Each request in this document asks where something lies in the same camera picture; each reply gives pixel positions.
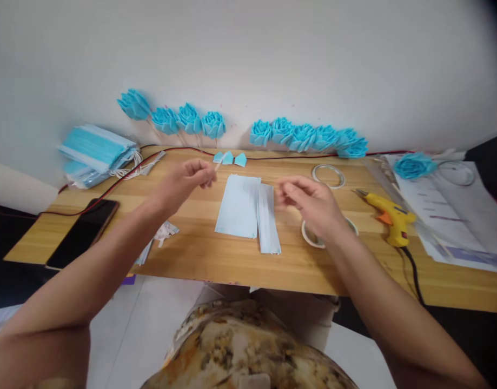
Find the white tape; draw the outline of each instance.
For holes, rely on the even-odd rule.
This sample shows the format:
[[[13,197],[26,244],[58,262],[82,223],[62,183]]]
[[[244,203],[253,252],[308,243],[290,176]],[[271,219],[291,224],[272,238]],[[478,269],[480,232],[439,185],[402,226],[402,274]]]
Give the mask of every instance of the white tape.
[[[335,185],[335,186],[328,185],[330,189],[340,189],[346,184],[346,178],[345,178],[344,174],[339,169],[337,169],[336,167],[334,167],[332,165],[317,165],[317,166],[315,166],[312,170],[312,177],[315,181],[322,182],[317,178],[317,174],[316,174],[317,169],[320,167],[333,170],[336,173],[336,175],[340,178],[340,183],[338,185]]]
[[[347,221],[347,224],[349,225],[349,227],[351,228],[351,230],[355,233],[356,236],[358,236],[358,229],[356,228],[355,224],[351,220],[349,220],[348,218],[346,218],[346,221]],[[308,237],[308,234],[306,233],[306,221],[305,220],[302,221],[301,231],[302,231],[302,237],[310,246],[317,247],[318,249],[325,249],[326,248],[326,245],[324,244],[324,242],[320,238],[319,238],[318,242],[315,243]]]

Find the phone screen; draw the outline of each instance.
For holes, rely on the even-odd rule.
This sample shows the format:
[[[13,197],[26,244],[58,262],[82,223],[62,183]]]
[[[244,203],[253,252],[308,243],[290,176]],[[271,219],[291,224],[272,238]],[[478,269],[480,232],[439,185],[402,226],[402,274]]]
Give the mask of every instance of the phone screen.
[[[93,199],[88,206],[96,201],[97,199]],[[101,200],[88,213],[80,215],[50,259],[48,259],[47,267],[64,269],[89,249],[104,232],[117,208],[118,202]]]

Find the white floor tile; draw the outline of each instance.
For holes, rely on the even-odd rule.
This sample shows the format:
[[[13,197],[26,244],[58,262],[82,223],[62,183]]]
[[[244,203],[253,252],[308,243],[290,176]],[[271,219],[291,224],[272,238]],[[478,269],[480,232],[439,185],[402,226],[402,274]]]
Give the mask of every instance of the white floor tile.
[[[88,389],[106,387],[144,279],[136,276],[134,285],[122,285],[91,322]]]
[[[137,388],[163,364],[176,330],[201,292],[199,281],[146,277],[107,388]]]
[[[360,389],[396,388],[376,342],[333,323],[324,351]]]

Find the blue paper rose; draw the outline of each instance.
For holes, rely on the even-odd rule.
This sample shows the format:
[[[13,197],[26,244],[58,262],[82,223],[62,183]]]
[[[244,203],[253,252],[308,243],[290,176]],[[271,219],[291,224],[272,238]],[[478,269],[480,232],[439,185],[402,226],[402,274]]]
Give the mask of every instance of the blue paper rose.
[[[186,103],[180,107],[178,120],[176,121],[178,128],[184,130],[187,134],[193,135],[201,132],[201,120],[196,110],[192,105]]]
[[[129,89],[117,100],[122,111],[133,120],[146,120],[151,114],[149,103],[136,89]]]
[[[151,115],[153,117],[153,124],[157,130],[167,135],[178,133],[176,115],[171,108],[157,108],[156,112],[153,112]]]
[[[308,151],[314,140],[315,129],[311,124],[295,126],[291,133],[291,139],[288,143],[288,147],[290,148],[290,151]]]
[[[330,125],[320,126],[315,131],[315,140],[312,144],[312,149],[323,151],[333,145],[339,138],[339,134]]]
[[[334,148],[344,149],[352,143],[355,143],[358,140],[358,135],[356,131],[353,129],[345,129],[337,131],[338,139],[333,145]]]
[[[368,143],[365,138],[360,138],[355,143],[351,143],[343,149],[338,149],[336,152],[341,158],[363,158],[369,151],[367,148]]]
[[[271,136],[270,123],[259,121],[255,122],[252,126],[252,132],[250,134],[250,143],[256,146],[265,146]]]
[[[219,112],[207,112],[202,121],[203,132],[210,139],[220,139],[225,133],[225,122]]]
[[[405,154],[394,164],[394,171],[403,179],[416,179],[426,176],[438,166],[423,153]]]
[[[291,139],[294,125],[286,118],[277,118],[271,124],[271,141],[279,144],[288,144]]]

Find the right hand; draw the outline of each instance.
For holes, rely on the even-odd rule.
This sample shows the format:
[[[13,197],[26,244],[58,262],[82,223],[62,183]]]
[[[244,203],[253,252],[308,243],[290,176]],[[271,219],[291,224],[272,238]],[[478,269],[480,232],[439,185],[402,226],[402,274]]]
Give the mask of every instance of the right hand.
[[[322,240],[351,231],[326,184],[304,176],[279,178],[277,201],[280,205],[296,207],[308,228]]]

